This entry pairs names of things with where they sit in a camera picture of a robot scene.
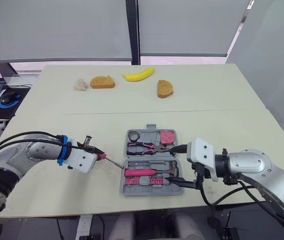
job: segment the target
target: toolbox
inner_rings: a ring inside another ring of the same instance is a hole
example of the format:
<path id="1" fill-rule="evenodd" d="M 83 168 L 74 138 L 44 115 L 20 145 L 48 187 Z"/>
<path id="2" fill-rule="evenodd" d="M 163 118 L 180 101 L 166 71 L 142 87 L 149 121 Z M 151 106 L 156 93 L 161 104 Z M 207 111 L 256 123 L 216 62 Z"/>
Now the toolbox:
<path id="1" fill-rule="evenodd" d="M 165 179 L 172 176 L 182 177 L 178 155 L 156 152 L 160 151 L 160 146 L 170 149 L 176 145 L 177 136 L 172 129 L 156 129 L 155 124 L 148 124 L 146 129 L 129 130 L 125 137 L 124 149 L 128 159 L 124 162 L 121 173 L 121 192 L 125 196 L 182 194 L 184 190 L 181 187 Z"/>

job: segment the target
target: banana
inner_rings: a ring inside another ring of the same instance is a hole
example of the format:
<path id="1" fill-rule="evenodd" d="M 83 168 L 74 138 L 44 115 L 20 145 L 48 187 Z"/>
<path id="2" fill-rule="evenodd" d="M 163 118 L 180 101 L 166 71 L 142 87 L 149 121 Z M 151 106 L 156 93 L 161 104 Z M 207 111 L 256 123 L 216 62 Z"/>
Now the banana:
<path id="1" fill-rule="evenodd" d="M 123 77 L 129 82 L 137 82 L 141 81 L 154 73 L 155 69 L 150 67 L 142 72 L 137 74 L 123 74 Z"/>

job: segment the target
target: bread slice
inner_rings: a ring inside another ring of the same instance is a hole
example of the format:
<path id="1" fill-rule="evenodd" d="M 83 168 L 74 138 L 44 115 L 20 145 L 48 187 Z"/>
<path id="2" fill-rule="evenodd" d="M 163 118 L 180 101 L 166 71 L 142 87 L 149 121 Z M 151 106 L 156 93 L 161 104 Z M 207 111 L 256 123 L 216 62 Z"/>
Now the bread slice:
<path id="1" fill-rule="evenodd" d="M 173 85 L 166 80 L 158 80 L 157 84 L 157 96 L 159 98 L 167 98 L 169 95 L 173 94 Z"/>
<path id="2" fill-rule="evenodd" d="M 115 82 L 110 76 L 97 76 L 90 82 L 93 89 L 112 89 L 115 87 Z"/>

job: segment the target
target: cable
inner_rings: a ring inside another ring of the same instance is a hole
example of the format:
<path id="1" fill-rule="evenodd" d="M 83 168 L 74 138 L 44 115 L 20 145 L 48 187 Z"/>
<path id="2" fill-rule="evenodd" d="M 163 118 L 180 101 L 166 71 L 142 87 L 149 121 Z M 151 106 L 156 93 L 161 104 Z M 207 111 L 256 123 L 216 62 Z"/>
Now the cable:
<path id="1" fill-rule="evenodd" d="M 64 237 L 63 237 L 62 232 L 61 232 L 60 224 L 58 223 L 58 219 L 56 219 L 56 223 L 57 223 L 57 227 L 58 227 L 58 232 L 60 233 L 60 238 L 61 238 L 61 240 L 64 240 Z"/>
<path id="2" fill-rule="evenodd" d="M 253 187 L 253 186 L 247 186 L 247 188 L 248 188 L 248 189 L 253 189 L 254 187 Z M 210 203 L 210 202 L 207 200 L 206 196 L 205 196 L 205 192 L 204 192 L 204 188 L 203 188 L 203 182 L 199 182 L 199 190 L 200 190 L 200 192 L 201 192 L 201 195 L 202 195 L 202 198 L 203 198 L 205 204 L 206 204 L 207 206 L 212 207 L 212 206 L 216 206 L 217 204 L 219 204 L 221 201 L 223 201 L 225 198 L 229 197 L 230 195 L 232 195 L 232 194 L 234 194 L 234 193 L 237 193 L 237 192 L 239 192 L 239 191 L 241 191 L 241 190 L 245 190 L 245 189 L 244 189 L 244 187 L 239 187 L 239 188 L 237 188 L 237 189 L 234 189 L 234 190 L 232 190 L 232 191 L 230 191 L 229 193 L 225 194 L 224 196 L 222 196 L 221 198 L 219 198 L 217 201 L 215 201 L 215 202 L 213 202 L 213 203 Z"/>
<path id="3" fill-rule="evenodd" d="M 23 84 L 23 85 L 11 85 L 11 86 L 8 86 L 9 88 L 18 88 L 18 87 L 26 87 L 26 88 L 31 88 L 30 86 L 28 85 L 31 85 L 33 86 L 32 84 Z"/>
<path id="4" fill-rule="evenodd" d="M 100 216 L 100 215 L 96 215 L 100 220 L 101 220 L 101 222 L 102 222 L 102 225 L 103 225 L 103 232 L 102 232 L 102 234 L 103 234 L 103 236 L 102 236 L 102 240 L 104 240 L 104 236 L 105 236 L 105 223 L 104 223 L 104 220 L 103 220 L 103 218 Z"/>
<path id="5" fill-rule="evenodd" d="M 284 219 L 281 218 L 280 216 L 274 214 L 273 212 L 271 212 L 267 207 L 265 207 L 249 190 L 248 187 L 246 186 L 242 181 L 238 181 L 240 183 L 240 185 L 243 186 L 245 192 L 248 194 L 248 196 L 251 197 L 251 199 L 253 199 L 265 212 L 267 212 L 270 216 L 272 216 L 273 218 L 275 218 L 277 221 L 279 221 L 279 223 L 284 227 Z"/>
<path id="6" fill-rule="evenodd" d="M 226 222 L 226 225 L 225 225 L 224 228 L 227 228 L 227 227 L 228 227 L 228 222 L 230 221 L 231 214 L 232 214 L 232 211 L 230 211 L 230 213 L 228 214 L 227 222 Z"/>
<path id="7" fill-rule="evenodd" d="M 47 136 L 49 136 L 49 137 L 58 139 L 57 136 L 54 136 L 54 135 L 49 134 L 49 133 L 44 132 L 44 131 L 26 131 L 26 132 L 22 132 L 22 133 L 19 133 L 19 134 L 15 134 L 15 135 L 13 135 L 13 136 L 10 136 L 10 137 L 4 139 L 3 141 L 0 141 L 0 146 L 1 146 L 3 143 L 5 143 L 5 142 L 7 142 L 7 141 L 9 141 L 9 140 L 11 140 L 11 139 L 14 139 L 14 138 L 17 138 L 17 137 L 23 136 L 23 135 L 28 135 L 28 134 L 43 134 L 43 135 L 47 135 Z"/>
<path id="8" fill-rule="evenodd" d="M 84 147 L 80 147 L 80 146 L 73 146 L 73 145 L 67 145 L 67 144 L 62 144 L 59 142 L 54 142 L 54 141 L 49 141 L 49 140 L 41 140 L 41 139 L 23 139 L 23 140 L 16 140 L 16 141 L 11 141 L 7 144 L 4 144 L 2 146 L 0 146 L 0 150 L 13 145 L 13 144 L 19 144 L 19 143 L 47 143 L 47 144 L 53 144 L 53 145 L 58 145 L 58 146 L 62 146 L 62 147 L 68 147 L 68 148 L 73 148 L 73 149 L 82 149 L 84 150 Z"/>

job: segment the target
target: pink pliers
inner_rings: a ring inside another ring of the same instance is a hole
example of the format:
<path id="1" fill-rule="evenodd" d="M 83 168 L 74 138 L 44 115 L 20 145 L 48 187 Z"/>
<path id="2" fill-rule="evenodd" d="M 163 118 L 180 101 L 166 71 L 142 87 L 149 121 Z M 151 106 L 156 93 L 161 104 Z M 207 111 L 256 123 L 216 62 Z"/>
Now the pink pliers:
<path id="1" fill-rule="evenodd" d="M 153 155 L 154 153 L 164 153 L 168 152 L 169 149 L 162 145 L 154 145 L 151 142 L 128 142 L 127 143 L 128 148 L 129 147 L 135 147 L 135 146 L 141 146 L 148 148 L 145 151 L 130 151 L 127 150 L 127 155 Z"/>

